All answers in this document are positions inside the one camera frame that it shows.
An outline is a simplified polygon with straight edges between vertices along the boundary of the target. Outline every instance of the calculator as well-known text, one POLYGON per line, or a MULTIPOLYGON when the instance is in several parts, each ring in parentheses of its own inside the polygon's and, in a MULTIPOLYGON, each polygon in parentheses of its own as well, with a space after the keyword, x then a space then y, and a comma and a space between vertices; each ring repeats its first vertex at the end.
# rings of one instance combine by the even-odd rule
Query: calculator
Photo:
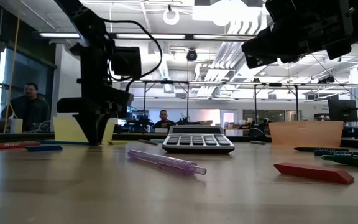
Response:
POLYGON ((234 145, 221 127, 179 125, 171 126, 162 148, 174 153, 227 154, 234 145))

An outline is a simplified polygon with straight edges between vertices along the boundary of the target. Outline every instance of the man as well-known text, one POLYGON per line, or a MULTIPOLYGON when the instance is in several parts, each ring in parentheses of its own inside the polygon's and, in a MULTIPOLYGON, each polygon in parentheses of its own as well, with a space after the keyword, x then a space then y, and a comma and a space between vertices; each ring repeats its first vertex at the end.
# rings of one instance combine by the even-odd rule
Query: man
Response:
MULTIPOLYGON (((23 119, 23 131, 30 131, 32 124, 40 124, 49 120, 49 105, 38 96, 38 86, 35 83, 28 83, 24 88, 24 96, 20 96, 11 100, 11 105, 15 115, 19 119, 23 119)), ((1 113, 1 117, 6 117, 5 107, 1 113)), ((9 108, 8 117, 12 116, 12 110, 9 108)))
POLYGON ((160 111, 160 118, 161 118, 161 121, 157 122, 153 126, 154 129, 155 128, 168 128, 169 129, 170 126, 176 125, 175 122, 170 121, 170 120, 167 119, 168 118, 168 113, 167 113, 166 110, 161 110, 160 111))

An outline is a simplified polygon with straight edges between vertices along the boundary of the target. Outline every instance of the table surface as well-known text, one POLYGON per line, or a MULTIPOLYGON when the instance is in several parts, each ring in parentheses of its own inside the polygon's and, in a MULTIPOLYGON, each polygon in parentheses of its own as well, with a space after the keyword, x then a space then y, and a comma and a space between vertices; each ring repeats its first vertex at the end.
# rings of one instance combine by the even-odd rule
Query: table surface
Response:
POLYGON ((0 151, 0 223, 357 223, 358 168, 309 152, 238 143, 230 155, 180 155, 207 168, 183 177, 129 149, 161 146, 63 146, 62 152, 0 151), (351 185, 280 175, 273 164, 340 167, 351 185))

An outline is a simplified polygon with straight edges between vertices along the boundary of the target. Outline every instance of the red object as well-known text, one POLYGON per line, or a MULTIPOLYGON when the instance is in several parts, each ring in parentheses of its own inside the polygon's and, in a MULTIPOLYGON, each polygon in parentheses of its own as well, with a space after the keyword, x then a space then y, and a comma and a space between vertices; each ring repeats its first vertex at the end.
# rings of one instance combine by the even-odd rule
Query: red object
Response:
POLYGON ((281 163, 274 167, 284 175, 306 177, 314 180, 323 180, 339 184, 353 183, 354 177, 343 169, 309 166, 303 164, 281 163))
POLYGON ((0 144, 0 149, 20 149, 26 146, 40 146, 41 143, 38 142, 12 142, 0 144))

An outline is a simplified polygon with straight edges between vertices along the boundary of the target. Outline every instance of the security camera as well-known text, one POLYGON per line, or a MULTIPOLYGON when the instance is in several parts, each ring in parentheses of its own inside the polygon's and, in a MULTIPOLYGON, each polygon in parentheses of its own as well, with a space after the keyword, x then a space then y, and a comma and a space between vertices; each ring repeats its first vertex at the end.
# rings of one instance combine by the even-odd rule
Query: security camera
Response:
POLYGON ((189 49, 189 52, 187 53, 187 61, 194 62, 197 60, 197 53, 195 49, 189 49))

